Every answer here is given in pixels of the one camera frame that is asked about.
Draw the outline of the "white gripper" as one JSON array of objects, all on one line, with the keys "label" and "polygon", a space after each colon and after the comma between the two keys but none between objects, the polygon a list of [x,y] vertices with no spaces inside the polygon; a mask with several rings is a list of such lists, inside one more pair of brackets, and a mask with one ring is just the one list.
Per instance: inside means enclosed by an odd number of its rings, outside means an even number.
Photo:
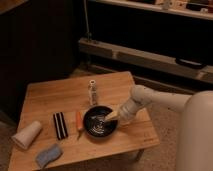
[{"label": "white gripper", "polygon": [[120,122],[131,122],[137,112],[144,107],[143,104],[134,101],[132,98],[129,98],[123,105],[121,105],[117,111],[109,113],[105,117],[105,121],[111,121],[119,119]]}]

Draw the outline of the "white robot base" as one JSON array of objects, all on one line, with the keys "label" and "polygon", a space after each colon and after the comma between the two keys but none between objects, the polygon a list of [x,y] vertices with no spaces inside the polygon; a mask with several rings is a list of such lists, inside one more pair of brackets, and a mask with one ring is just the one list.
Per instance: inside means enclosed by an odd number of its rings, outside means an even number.
[{"label": "white robot base", "polygon": [[213,171],[213,91],[196,93],[185,105],[176,171]]}]

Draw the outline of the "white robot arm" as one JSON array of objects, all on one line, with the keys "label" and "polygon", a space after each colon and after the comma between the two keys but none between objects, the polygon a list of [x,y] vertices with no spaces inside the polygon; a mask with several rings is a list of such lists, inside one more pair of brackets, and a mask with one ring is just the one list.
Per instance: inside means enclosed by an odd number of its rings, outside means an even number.
[{"label": "white robot arm", "polygon": [[118,120],[121,124],[130,123],[137,112],[154,102],[174,111],[182,112],[190,95],[162,92],[143,85],[135,85],[130,90],[130,96],[117,111],[105,117],[106,121]]}]

